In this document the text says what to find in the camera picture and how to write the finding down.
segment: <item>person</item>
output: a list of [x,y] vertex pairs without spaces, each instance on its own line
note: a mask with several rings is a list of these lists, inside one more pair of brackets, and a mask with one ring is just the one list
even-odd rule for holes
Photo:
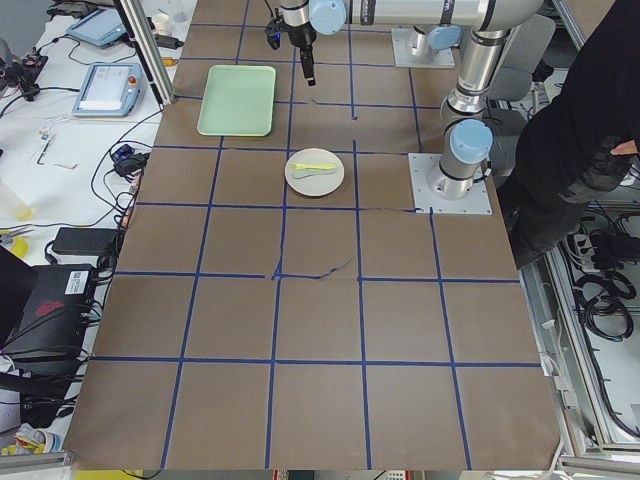
[[572,233],[616,188],[640,146],[640,4],[616,0],[580,49],[562,92],[534,115],[498,189],[517,268]]

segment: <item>black cable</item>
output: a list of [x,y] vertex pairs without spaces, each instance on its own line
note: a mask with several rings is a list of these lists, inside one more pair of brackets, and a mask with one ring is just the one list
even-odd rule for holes
[[50,377],[52,379],[64,380],[65,382],[76,383],[81,382],[84,379],[84,375],[75,374],[75,375],[58,375],[55,373],[39,373],[40,377]]
[[24,328],[22,330],[18,330],[15,335],[12,335],[10,338],[7,339],[7,341],[2,345],[1,349],[4,350],[5,348],[7,348],[8,345],[11,345],[13,342],[18,340],[19,338],[25,336],[29,332],[32,332],[33,330],[35,330],[39,326],[44,325],[45,323],[50,322],[51,320],[53,320],[55,318],[58,318],[63,313],[66,313],[68,310],[77,309],[77,308],[88,308],[88,309],[91,309],[91,307],[89,305],[82,305],[82,304],[79,303],[79,304],[76,304],[76,305],[65,305],[64,307],[60,307],[60,308],[57,308],[55,310],[52,310],[51,312],[47,313],[46,315],[43,315],[40,318],[38,318],[38,320],[33,322],[28,327],[26,327],[26,328]]
[[[575,277],[573,275],[573,269],[571,268],[571,263],[569,262],[567,256],[568,253],[565,251],[564,245],[560,244],[559,246],[560,248],[560,253],[561,253],[561,257],[562,260],[565,264],[565,268],[567,270],[567,273],[569,275],[569,279],[571,281],[571,283],[573,285],[575,285]],[[582,317],[582,310],[580,307],[580,301],[578,298],[578,292],[574,291],[573,292],[573,298],[574,298],[574,308],[575,311],[578,315],[578,318]],[[613,405],[611,404],[611,399],[609,398],[609,393],[607,392],[607,386],[604,380],[604,375],[602,374],[602,369],[600,368],[600,364],[598,363],[598,359],[595,356],[595,352],[593,349],[593,345],[591,344],[591,339],[589,338],[589,335],[587,333],[586,330],[586,326],[584,325],[584,322],[580,322],[580,326],[582,328],[582,335],[584,337],[584,341],[587,345],[587,352],[589,354],[589,358],[591,360],[591,364],[593,366],[593,369],[595,371],[596,374],[596,378],[598,380],[598,387],[600,390],[600,396],[602,397],[605,409],[607,410],[607,413],[609,415],[609,417],[611,418],[611,420],[613,421],[613,423],[620,428],[622,431],[624,431],[625,433],[627,433],[628,435],[631,435],[632,437],[635,438],[640,438],[640,431],[637,429],[636,430],[632,429],[631,427],[629,427],[627,424],[625,424],[622,420],[620,420],[620,418],[618,418],[618,414],[616,413],[616,411],[613,408]]]
[[81,3],[86,3],[87,5],[94,5],[94,6],[100,7],[100,8],[115,8],[113,5],[105,5],[104,3],[90,2],[88,0],[74,0],[74,1],[81,2]]
[[[604,307],[598,306],[598,304],[600,304],[601,302],[604,302],[608,305]],[[596,316],[613,315],[616,312],[622,312],[622,314],[624,315],[626,323],[624,332],[614,335],[607,333],[600,327],[598,327],[595,321]],[[620,300],[609,295],[596,297],[589,300],[584,308],[583,319],[585,327],[591,333],[611,342],[621,342],[624,339],[629,338],[631,334],[633,334],[634,323],[629,310],[623,305]]]
[[264,3],[267,5],[267,8],[269,9],[269,15],[271,16],[271,18],[275,18],[273,9],[271,8],[271,5],[269,5],[269,0],[264,0]]
[[5,98],[13,97],[16,93],[20,91],[20,87],[13,87],[13,90],[9,93],[5,93],[0,97],[0,100],[4,100]]
[[[96,62],[89,62],[89,63],[87,63],[87,62],[83,62],[82,60],[78,60],[77,58],[73,58],[73,57],[71,56],[71,55],[73,54],[73,52],[75,52],[76,48],[78,48],[78,47],[81,45],[81,42],[80,42],[79,40],[76,40],[75,38],[68,37],[68,36],[66,36],[66,35],[65,35],[65,36],[62,36],[62,37],[59,37],[59,38],[66,38],[67,40],[71,40],[71,41],[73,41],[73,42],[76,42],[76,44],[74,45],[74,47],[69,51],[69,53],[67,53],[67,58],[68,58],[69,60],[71,60],[72,62],[79,63],[80,65],[85,65],[85,66],[93,65],[94,63],[96,63]],[[113,60],[113,61],[111,61],[111,62],[109,62],[109,63],[118,63],[118,62],[121,62],[122,60],[127,60],[127,59],[129,59],[129,58],[133,58],[133,57],[135,57],[135,56],[136,56],[136,52],[135,52],[135,50],[134,50],[134,51],[133,51],[133,53],[132,53],[131,55],[127,55],[126,57],[118,58],[117,60]]]
[[44,45],[40,45],[38,48],[34,47],[34,50],[36,51],[36,54],[40,55],[40,52],[42,51],[43,48],[48,47],[49,45],[53,45],[54,43],[58,43],[60,41],[60,39],[63,38],[63,37],[64,37],[64,35],[62,37],[55,37],[50,42],[45,43]]
[[116,196],[115,193],[113,193],[113,190],[111,190],[111,187],[107,184],[107,177],[112,173],[115,173],[115,170],[113,168],[111,170],[107,170],[104,173],[104,175],[102,175],[102,185],[104,186],[104,188],[107,189],[107,191],[111,195],[111,198],[113,198],[113,201],[115,202],[114,204],[115,210],[119,212],[120,207],[118,206],[118,197]]
[[138,188],[136,188],[135,193],[129,199],[129,203],[127,204],[125,212],[122,215],[120,215],[120,218],[117,220],[115,249],[116,249],[116,255],[118,256],[120,255],[120,250],[122,250],[122,242],[124,241],[124,236],[129,228],[129,224],[128,224],[129,218],[131,218],[131,215],[133,214],[135,201],[138,198],[138,193],[140,192],[140,184],[144,179],[144,170],[140,172],[138,179],[139,179]]
[[27,353],[34,352],[64,352],[65,350],[76,350],[78,352],[78,356],[80,356],[80,353],[83,353],[87,357],[91,356],[91,354],[87,350],[77,345],[48,345],[46,347],[30,348],[28,350],[19,350],[16,352],[5,352],[4,355],[13,360],[13,357],[16,355],[26,355]]
[[47,243],[44,246],[44,258],[47,262],[49,262],[49,265],[57,265],[58,264],[58,259],[56,257],[54,257],[53,253],[51,253],[49,251],[49,249],[53,246],[53,243],[55,242],[55,240],[51,240],[49,243]]
[[148,143],[144,143],[144,142],[138,142],[137,140],[122,140],[122,141],[120,141],[118,143],[133,143],[135,145],[142,145],[143,147],[147,147],[148,149],[152,149],[153,148],[152,145],[149,145]]
[[153,112],[150,115],[147,115],[146,117],[144,117],[142,120],[138,121],[137,123],[135,123],[131,128],[129,128],[126,132],[124,132],[120,138],[118,138],[117,141],[115,141],[108,149],[107,151],[104,153],[104,155],[102,155],[102,158],[100,159],[100,161],[98,162],[98,165],[96,166],[96,169],[93,171],[93,175],[91,176],[91,182],[90,182],[90,187],[91,187],[91,192],[101,201],[103,201],[105,204],[109,205],[112,210],[109,211],[109,213],[111,213],[113,210],[117,209],[117,205],[112,204],[111,202],[109,202],[106,198],[102,197],[100,194],[98,194],[98,192],[95,189],[95,181],[96,181],[96,177],[98,176],[98,172],[100,171],[100,167],[102,167],[102,164],[104,163],[105,159],[107,157],[111,158],[111,156],[113,155],[112,150],[119,144],[121,143],[126,143],[124,141],[124,139],[127,137],[127,135],[129,135],[133,130],[135,130],[136,128],[138,128],[141,124],[143,124],[144,122],[146,122],[147,120],[149,120],[150,118],[158,115],[159,113],[162,113],[162,111],[164,110],[163,107],[161,107],[159,110]]
[[144,476],[144,475],[136,475],[134,473],[129,473],[126,470],[120,470],[122,473],[124,473],[125,475],[128,475],[130,477],[133,478],[138,478],[140,480],[151,480],[152,478],[156,478],[158,475],[160,475],[162,473],[162,470],[158,470],[156,473],[152,474],[152,475],[148,475],[148,476]]
[[13,105],[14,103],[16,103],[18,100],[20,100],[21,98],[24,97],[28,97],[29,95],[33,95],[33,94],[38,94],[44,90],[64,90],[67,92],[79,92],[80,90],[78,90],[77,88],[67,88],[67,87],[38,87],[38,88],[34,88],[33,90],[29,90],[28,92],[25,93],[21,93],[18,97],[12,99],[9,103],[7,103],[4,108],[2,110],[0,110],[0,118],[4,117],[5,112],[7,111],[7,109]]
[[613,219],[609,216],[609,214],[606,212],[606,210],[600,204],[600,202],[598,202],[597,200],[594,200],[593,203],[595,203],[598,206],[598,208],[602,212],[602,216],[604,216],[604,218],[607,219],[607,221],[609,222],[609,225],[613,225],[613,229],[617,232],[618,231],[618,227],[616,226],[616,222],[613,221]]
[[[625,290],[622,290],[618,285],[616,285],[616,282],[623,284]],[[582,289],[588,283],[593,283],[602,287],[603,292],[601,293],[606,291],[614,297],[620,297],[625,300],[633,300],[637,295],[633,283],[631,283],[631,281],[620,272],[607,272],[604,278],[592,274],[583,275],[575,282],[575,286]]]
[[51,397],[41,397],[40,395],[27,395],[27,400],[24,403],[31,403],[32,405],[35,403],[36,405],[42,404],[52,404],[52,403],[60,403],[60,404],[75,404],[78,400],[78,396],[74,395],[70,398],[51,398]]
[[638,187],[632,187],[631,185],[619,185],[622,188],[630,188],[631,190],[638,190],[640,191],[640,188]]

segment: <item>screwdriver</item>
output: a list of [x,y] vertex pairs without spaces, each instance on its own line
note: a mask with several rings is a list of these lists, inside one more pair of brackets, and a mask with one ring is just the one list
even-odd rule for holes
[[165,67],[175,67],[179,60],[177,58],[162,57],[162,63]]

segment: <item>electrical outlet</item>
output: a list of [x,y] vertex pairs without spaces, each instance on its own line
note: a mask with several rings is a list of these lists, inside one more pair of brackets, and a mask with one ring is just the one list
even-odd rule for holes
[[593,263],[594,247],[589,236],[574,233],[571,238],[573,239],[573,251],[579,258],[578,263],[582,267],[582,271],[584,273],[598,273],[600,269],[596,268]]
[[409,480],[409,474],[405,470],[388,470],[384,480]]

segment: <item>black electronic device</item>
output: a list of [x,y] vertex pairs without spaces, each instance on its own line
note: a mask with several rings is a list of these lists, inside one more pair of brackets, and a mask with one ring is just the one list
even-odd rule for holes
[[48,57],[33,49],[20,62],[14,60],[7,42],[0,38],[0,92],[8,87],[19,87],[24,99],[35,100],[40,87],[35,83]]
[[97,5],[87,2],[55,1],[55,4],[47,9],[47,15],[70,15],[73,18],[84,18],[95,11]]
[[99,256],[113,245],[116,230],[112,228],[70,228],[58,230],[51,250],[59,255]]
[[180,48],[184,45],[182,40],[178,40],[176,37],[170,37],[168,35],[155,34],[156,44],[162,48],[171,48],[173,50]]
[[0,342],[18,325],[38,273],[3,247],[0,247]]
[[609,235],[594,232],[589,239],[594,247],[592,261],[600,270],[622,267],[620,262],[640,261],[640,238],[625,233]]
[[149,153],[134,153],[123,160],[114,161],[113,169],[121,177],[126,177],[145,168],[149,155]]
[[75,358],[84,340],[83,314],[93,300],[95,269],[89,264],[32,268],[38,281],[2,351],[22,362]]

